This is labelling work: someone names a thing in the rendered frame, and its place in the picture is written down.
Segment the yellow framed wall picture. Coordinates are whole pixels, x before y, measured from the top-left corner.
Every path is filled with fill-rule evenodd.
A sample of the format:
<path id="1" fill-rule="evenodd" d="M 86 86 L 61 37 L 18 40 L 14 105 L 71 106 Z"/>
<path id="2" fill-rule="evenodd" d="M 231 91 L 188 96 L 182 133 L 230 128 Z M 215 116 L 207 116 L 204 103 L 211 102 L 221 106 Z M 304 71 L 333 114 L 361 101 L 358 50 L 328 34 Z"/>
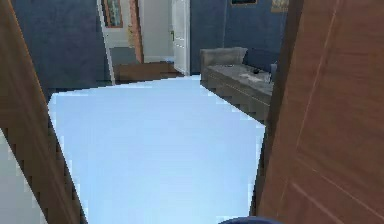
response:
<path id="1" fill-rule="evenodd" d="M 271 12 L 282 13 L 287 12 L 289 7 L 289 0 L 272 0 Z"/>

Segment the brown wooden door frame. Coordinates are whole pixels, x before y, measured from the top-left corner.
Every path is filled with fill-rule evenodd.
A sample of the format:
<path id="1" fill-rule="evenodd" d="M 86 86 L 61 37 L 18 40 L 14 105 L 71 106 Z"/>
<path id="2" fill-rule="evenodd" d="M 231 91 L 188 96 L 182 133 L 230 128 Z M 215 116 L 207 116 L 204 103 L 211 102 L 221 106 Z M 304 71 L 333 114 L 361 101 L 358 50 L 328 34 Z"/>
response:
<path id="1" fill-rule="evenodd" d="M 0 129 L 47 224 L 88 224 L 11 0 L 0 0 Z"/>

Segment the grey sofa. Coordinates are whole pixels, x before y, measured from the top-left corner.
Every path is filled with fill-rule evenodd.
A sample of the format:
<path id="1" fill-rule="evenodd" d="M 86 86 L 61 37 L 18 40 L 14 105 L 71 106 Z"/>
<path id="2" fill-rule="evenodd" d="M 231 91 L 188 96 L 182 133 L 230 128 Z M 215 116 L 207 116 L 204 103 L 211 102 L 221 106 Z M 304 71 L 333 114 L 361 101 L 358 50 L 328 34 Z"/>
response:
<path id="1" fill-rule="evenodd" d="M 200 50 L 200 84 L 240 111 L 264 124 L 268 117 L 276 65 L 273 57 L 260 57 L 244 47 Z"/>

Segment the white panelled room door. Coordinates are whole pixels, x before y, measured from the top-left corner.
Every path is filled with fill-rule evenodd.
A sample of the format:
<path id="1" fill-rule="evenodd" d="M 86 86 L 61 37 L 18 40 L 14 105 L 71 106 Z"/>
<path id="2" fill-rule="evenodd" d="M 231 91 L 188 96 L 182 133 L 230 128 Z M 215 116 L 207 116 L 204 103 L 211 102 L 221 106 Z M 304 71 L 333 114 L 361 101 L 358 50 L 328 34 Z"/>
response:
<path id="1" fill-rule="evenodd" d="M 190 75 L 190 10 L 189 0 L 172 0 L 174 68 Z"/>

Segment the brown wooden far door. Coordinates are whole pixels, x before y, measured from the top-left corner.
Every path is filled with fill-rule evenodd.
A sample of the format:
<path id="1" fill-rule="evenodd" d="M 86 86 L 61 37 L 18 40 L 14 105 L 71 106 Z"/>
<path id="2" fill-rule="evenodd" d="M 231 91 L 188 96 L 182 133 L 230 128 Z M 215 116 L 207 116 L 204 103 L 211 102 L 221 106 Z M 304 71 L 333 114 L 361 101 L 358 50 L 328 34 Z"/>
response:
<path id="1" fill-rule="evenodd" d="M 143 53 L 138 0 L 129 0 L 129 6 L 130 6 L 132 33 L 133 33 L 133 39 L 134 39 L 135 56 L 139 63 L 143 63 L 144 53 Z"/>

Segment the dark blue round object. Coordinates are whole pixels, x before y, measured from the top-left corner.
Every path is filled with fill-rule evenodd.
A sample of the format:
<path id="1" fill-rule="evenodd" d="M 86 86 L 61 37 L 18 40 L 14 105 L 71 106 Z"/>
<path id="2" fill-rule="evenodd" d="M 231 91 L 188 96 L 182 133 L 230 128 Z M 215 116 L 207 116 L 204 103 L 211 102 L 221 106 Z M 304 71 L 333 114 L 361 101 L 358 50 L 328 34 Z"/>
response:
<path id="1" fill-rule="evenodd" d="M 222 221 L 218 224 L 283 224 L 283 223 L 276 220 L 268 219 L 268 218 L 248 216 L 248 217 L 231 218 L 231 219 Z"/>

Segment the wood framed wall picture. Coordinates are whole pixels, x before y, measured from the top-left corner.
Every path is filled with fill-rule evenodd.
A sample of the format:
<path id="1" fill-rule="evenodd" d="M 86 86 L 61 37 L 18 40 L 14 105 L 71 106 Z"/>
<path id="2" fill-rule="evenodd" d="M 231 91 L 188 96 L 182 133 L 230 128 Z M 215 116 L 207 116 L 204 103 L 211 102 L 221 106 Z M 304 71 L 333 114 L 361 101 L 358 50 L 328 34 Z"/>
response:
<path id="1" fill-rule="evenodd" d="M 120 0 L 103 0 L 107 28 L 122 28 L 123 20 Z"/>

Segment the brown wooden room door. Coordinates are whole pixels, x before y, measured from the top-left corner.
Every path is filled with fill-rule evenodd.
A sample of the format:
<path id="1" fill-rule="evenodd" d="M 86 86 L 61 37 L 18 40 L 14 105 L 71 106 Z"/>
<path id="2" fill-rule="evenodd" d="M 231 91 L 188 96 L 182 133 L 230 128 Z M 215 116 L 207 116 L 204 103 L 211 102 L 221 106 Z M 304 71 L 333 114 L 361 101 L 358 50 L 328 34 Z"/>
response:
<path id="1" fill-rule="evenodd" d="M 291 0 L 250 212 L 384 224 L 384 0 Z"/>

